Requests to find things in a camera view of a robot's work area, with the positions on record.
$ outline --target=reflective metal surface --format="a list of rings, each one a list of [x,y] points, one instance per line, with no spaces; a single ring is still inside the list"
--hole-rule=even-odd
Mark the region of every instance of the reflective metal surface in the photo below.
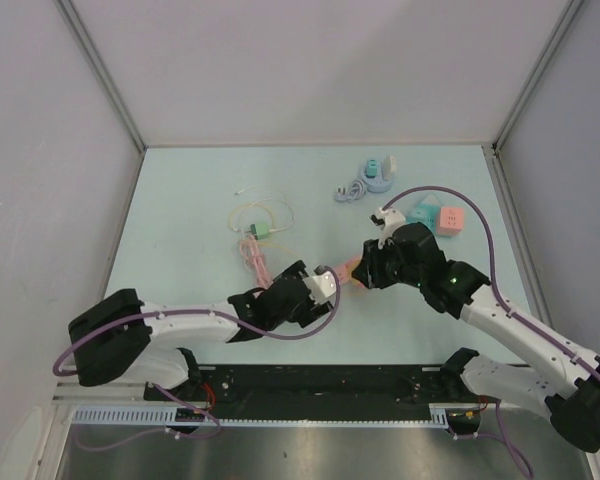
[[[514,443],[529,458],[536,479],[591,479],[584,454],[544,420],[505,411]],[[73,426],[90,446],[119,441],[138,427]],[[482,431],[496,432],[493,412]],[[123,447],[87,453],[69,441],[60,480],[513,480],[524,478],[505,447],[487,440],[454,442],[431,429],[232,428],[211,440],[163,434]]]

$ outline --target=white wall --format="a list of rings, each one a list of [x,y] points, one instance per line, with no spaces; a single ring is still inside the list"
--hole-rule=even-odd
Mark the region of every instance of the white wall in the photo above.
[[[567,0],[75,0],[145,141],[495,138]]]
[[[600,353],[600,0],[502,155],[555,326]]]
[[[51,398],[138,163],[53,2],[0,1],[0,450]]]

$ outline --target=tabletop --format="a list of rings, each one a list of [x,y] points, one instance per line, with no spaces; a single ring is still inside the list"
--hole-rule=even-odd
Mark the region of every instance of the tabletop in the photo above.
[[[352,203],[333,194],[346,186],[368,159],[397,161],[395,183],[383,194],[367,193]],[[236,191],[250,188],[240,195]],[[420,185],[440,185],[468,195],[483,210],[495,241],[497,274],[505,295],[528,308],[520,273],[479,146],[348,146],[150,148],[116,254],[107,295],[136,288],[140,298],[169,306],[209,304],[255,286],[255,277],[238,253],[240,234],[227,226],[241,204],[284,195],[295,224],[267,239],[262,248],[275,275],[296,259],[308,270],[336,266],[362,253],[379,229],[369,216],[397,193]],[[405,215],[427,193],[400,200]],[[443,205],[462,206],[465,228],[456,237],[436,237],[447,258],[463,260],[488,273],[485,233],[462,201],[436,196]],[[288,207],[263,203],[277,226],[291,220]],[[251,208],[234,223],[265,221],[265,209]],[[286,324],[278,333],[300,333]],[[346,285],[331,325],[299,341],[259,339],[238,344],[196,342],[199,363],[245,364],[437,364],[469,347],[494,360],[521,363],[486,334],[429,307],[420,293],[404,285],[366,291]]]

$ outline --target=pink power adapter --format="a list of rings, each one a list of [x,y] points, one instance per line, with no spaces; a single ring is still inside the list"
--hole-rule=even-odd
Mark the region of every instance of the pink power adapter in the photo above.
[[[454,237],[464,228],[464,210],[460,207],[442,207],[436,220],[436,235]]]

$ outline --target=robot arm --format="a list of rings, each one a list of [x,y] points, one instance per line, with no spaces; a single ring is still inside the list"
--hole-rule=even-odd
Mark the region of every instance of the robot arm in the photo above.
[[[309,276],[302,261],[278,275],[266,290],[256,288],[213,304],[168,307],[144,301],[134,289],[120,290],[69,324],[76,346],[116,321],[138,317],[75,349],[79,383],[96,386],[123,378],[172,389],[197,370],[193,354],[183,347],[200,340],[254,340],[263,336],[254,330],[266,334],[285,322],[305,328],[333,309],[329,297],[335,293],[330,272],[317,269]]]
[[[507,298],[507,308],[503,308],[489,278],[471,265],[447,260],[423,224],[406,225],[395,209],[379,210],[371,218],[382,233],[379,239],[364,243],[362,260],[352,277],[367,288],[396,283],[418,288],[436,311],[497,339],[533,370],[503,365],[468,349],[456,352],[443,370],[459,375],[475,394],[499,398],[548,418],[567,441],[596,452],[600,448],[600,383],[577,360],[600,374],[600,356],[520,311]],[[531,327],[512,318],[516,312]],[[576,357],[570,358],[556,345],[568,347]]]

